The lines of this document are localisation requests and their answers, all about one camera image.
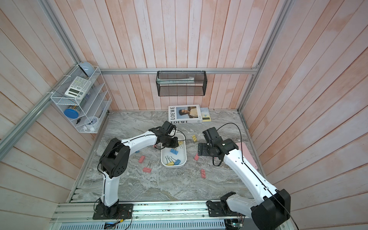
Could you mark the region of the black mesh wall basket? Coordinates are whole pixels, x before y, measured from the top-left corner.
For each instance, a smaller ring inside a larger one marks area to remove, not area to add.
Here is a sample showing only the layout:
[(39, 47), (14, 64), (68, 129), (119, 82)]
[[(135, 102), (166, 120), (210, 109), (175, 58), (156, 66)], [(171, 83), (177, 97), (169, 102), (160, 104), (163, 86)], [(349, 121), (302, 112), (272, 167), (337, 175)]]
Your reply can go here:
[(204, 96), (207, 90), (205, 71), (158, 71), (158, 96)]

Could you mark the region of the white storage box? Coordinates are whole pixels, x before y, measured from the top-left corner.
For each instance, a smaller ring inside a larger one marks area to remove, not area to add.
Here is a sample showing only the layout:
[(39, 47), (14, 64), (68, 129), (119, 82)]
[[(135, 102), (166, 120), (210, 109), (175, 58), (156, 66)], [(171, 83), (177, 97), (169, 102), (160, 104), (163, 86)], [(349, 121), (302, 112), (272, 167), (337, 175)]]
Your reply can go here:
[[(172, 157), (175, 160), (180, 160), (181, 163), (179, 165), (167, 166), (166, 157)], [(179, 141), (179, 146), (175, 149), (173, 148), (164, 148), (161, 150), (161, 163), (164, 167), (175, 169), (183, 167), (187, 162), (187, 153), (186, 153), (186, 142)]]

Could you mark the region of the small yellow book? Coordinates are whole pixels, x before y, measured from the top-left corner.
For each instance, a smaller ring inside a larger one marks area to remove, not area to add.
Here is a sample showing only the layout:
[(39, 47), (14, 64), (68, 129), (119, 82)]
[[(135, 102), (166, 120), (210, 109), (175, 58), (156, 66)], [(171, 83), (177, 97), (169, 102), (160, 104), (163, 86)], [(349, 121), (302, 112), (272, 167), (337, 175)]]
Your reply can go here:
[(202, 115), (202, 122), (211, 122), (209, 109), (201, 107), (200, 111), (201, 111), (201, 115)]

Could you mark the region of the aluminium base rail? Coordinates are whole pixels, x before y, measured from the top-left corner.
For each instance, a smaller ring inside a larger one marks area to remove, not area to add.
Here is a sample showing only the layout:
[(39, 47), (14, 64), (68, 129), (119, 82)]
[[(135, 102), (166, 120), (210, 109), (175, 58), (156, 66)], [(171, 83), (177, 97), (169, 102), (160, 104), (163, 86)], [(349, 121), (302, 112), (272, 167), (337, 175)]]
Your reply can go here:
[(255, 230), (248, 216), (211, 217), (205, 200), (124, 202), (129, 210), (112, 219), (93, 219), (97, 203), (59, 204), (50, 230)]

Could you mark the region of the papers in mesh basket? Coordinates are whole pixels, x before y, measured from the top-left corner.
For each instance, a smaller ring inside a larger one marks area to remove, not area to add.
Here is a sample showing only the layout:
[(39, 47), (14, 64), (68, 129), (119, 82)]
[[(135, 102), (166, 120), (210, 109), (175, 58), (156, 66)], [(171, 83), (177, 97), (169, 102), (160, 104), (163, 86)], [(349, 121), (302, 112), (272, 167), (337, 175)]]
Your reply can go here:
[(189, 77), (185, 79), (160, 79), (156, 80), (159, 85), (177, 85), (177, 84), (192, 84), (195, 83), (194, 77)]

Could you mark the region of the blue lid container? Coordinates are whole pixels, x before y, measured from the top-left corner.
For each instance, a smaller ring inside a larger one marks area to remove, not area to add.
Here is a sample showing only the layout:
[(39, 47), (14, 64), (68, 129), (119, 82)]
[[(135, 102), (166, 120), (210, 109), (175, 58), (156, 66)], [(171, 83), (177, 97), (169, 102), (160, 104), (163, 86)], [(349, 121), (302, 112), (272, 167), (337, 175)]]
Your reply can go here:
[(78, 105), (70, 105), (64, 110), (64, 115), (70, 119), (76, 119), (79, 117), (80, 107)]

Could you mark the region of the white Loewe book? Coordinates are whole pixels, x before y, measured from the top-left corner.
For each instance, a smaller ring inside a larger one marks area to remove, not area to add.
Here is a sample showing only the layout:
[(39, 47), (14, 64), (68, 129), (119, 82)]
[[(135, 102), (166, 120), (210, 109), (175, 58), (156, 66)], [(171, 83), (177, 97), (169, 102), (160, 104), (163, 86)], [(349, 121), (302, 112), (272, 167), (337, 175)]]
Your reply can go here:
[(202, 123), (199, 104), (169, 106), (168, 121), (172, 124)]

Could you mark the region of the white calculator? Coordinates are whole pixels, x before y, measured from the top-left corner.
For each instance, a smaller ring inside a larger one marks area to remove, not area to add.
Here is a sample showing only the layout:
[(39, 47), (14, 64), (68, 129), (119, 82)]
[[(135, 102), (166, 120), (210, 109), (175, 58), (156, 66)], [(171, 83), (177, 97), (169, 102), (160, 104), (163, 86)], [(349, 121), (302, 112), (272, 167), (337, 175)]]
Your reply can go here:
[(92, 82), (82, 77), (76, 77), (64, 93), (65, 96), (82, 100), (89, 92)]

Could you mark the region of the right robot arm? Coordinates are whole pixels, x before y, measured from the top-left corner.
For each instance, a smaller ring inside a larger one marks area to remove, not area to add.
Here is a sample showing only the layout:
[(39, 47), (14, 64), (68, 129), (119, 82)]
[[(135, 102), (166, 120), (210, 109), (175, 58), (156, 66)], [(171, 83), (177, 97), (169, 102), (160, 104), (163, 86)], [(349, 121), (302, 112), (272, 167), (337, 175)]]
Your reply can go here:
[(224, 140), (218, 129), (211, 127), (203, 131), (204, 143), (198, 144), (198, 155), (218, 158), (228, 165), (245, 184), (252, 198), (228, 192), (219, 202), (207, 201), (211, 217), (226, 217), (236, 214), (249, 217), (260, 230), (275, 230), (292, 219), (291, 196), (268, 182), (244, 157), (242, 148), (233, 140)]

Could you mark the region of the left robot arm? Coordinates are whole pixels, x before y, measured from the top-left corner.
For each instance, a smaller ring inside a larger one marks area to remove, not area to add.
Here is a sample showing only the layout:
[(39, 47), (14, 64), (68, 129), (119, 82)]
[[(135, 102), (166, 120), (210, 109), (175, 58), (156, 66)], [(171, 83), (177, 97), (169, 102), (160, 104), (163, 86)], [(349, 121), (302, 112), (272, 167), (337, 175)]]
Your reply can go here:
[(132, 218), (133, 205), (120, 204), (118, 199), (120, 177), (127, 169), (129, 157), (145, 147), (159, 143), (163, 148), (178, 147), (178, 138), (172, 134), (175, 131), (176, 126), (166, 121), (162, 126), (151, 128), (136, 137), (110, 140), (97, 167), (104, 180), (102, 195), (94, 208), (93, 220)]

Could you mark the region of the white tape roll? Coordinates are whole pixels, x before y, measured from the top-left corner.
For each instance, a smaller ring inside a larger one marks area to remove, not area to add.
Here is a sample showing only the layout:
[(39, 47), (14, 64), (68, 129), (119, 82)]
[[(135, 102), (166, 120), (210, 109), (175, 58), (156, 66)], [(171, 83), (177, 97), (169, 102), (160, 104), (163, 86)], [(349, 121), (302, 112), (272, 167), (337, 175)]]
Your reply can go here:
[(88, 132), (95, 132), (96, 131), (96, 126), (98, 123), (98, 118), (97, 117), (87, 117), (84, 120), (84, 126), (83, 126), (83, 130), (84, 131), (88, 131)]

